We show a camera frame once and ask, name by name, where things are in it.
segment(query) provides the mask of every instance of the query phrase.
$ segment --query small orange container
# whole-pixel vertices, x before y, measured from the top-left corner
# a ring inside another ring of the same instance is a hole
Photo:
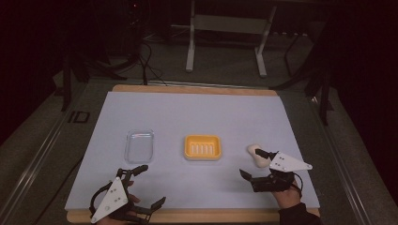
[[[222,156],[220,138],[215,135],[189,135],[184,155],[189,160],[218,160]]]

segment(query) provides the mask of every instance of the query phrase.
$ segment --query transparent plastic box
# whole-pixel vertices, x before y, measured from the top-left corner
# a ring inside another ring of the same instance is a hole
[[[132,129],[127,135],[125,160],[129,164],[148,163],[153,158],[154,133],[151,129]]]

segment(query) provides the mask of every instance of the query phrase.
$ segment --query metal stand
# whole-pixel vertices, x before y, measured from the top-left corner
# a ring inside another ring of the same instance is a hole
[[[267,72],[264,65],[263,50],[267,42],[267,37],[269,35],[269,30],[272,25],[276,8],[277,7],[272,7],[267,20],[209,16],[195,14],[195,1],[191,0],[190,46],[188,49],[187,65],[185,67],[186,71],[193,71],[193,60],[195,55],[195,30],[212,30],[261,35],[261,42],[259,46],[254,49],[254,53],[259,75],[263,78],[266,77]]]

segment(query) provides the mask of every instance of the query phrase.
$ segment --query white paper sheet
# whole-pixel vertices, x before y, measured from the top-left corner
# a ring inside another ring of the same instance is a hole
[[[258,143],[266,151],[302,159],[279,97],[110,92],[67,210],[87,209],[92,195],[115,178],[117,169],[139,166],[124,160],[131,129],[152,129],[155,135],[149,169],[133,177],[129,188],[143,207],[165,196],[163,208],[277,208],[270,193],[254,193],[240,176],[239,169],[253,177],[269,174],[268,168],[256,168],[246,147]],[[208,162],[186,160],[184,138],[191,134],[219,136],[222,157]],[[309,174],[298,174],[304,182],[302,201],[307,207],[319,207]]]

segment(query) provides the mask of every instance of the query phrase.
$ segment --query white table leg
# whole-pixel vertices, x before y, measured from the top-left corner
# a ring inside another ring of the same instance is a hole
[[[188,49],[187,65],[185,70],[187,72],[193,71],[193,60],[195,56],[195,1],[191,1],[191,27],[190,27],[190,47]]]
[[[264,32],[262,34],[262,39],[261,39],[260,45],[254,49],[255,59],[257,61],[257,66],[258,66],[258,72],[260,74],[260,77],[262,77],[262,78],[267,77],[266,66],[264,65],[263,50],[264,50],[264,46],[266,45],[266,42],[267,42],[267,37],[269,35],[269,30],[272,25],[272,20],[275,15],[275,11],[276,11],[276,7],[273,7],[271,12],[269,13],[268,21],[264,28]]]

